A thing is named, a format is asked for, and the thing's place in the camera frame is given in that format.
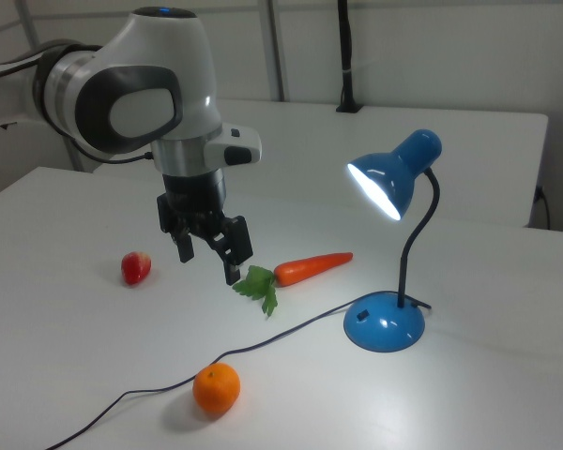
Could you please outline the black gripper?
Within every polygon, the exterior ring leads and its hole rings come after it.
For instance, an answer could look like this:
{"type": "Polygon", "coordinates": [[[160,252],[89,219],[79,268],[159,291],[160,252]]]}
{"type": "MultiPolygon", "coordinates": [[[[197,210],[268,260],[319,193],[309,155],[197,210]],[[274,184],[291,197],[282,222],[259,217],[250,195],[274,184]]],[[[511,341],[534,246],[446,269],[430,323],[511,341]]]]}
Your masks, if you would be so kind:
{"type": "Polygon", "coordinates": [[[240,280],[240,266],[253,255],[246,219],[225,217],[222,171],[194,176],[162,176],[165,193],[157,198],[160,228],[170,233],[182,263],[194,257],[190,230],[208,233],[207,243],[221,258],[227,285],[240,280]]]}

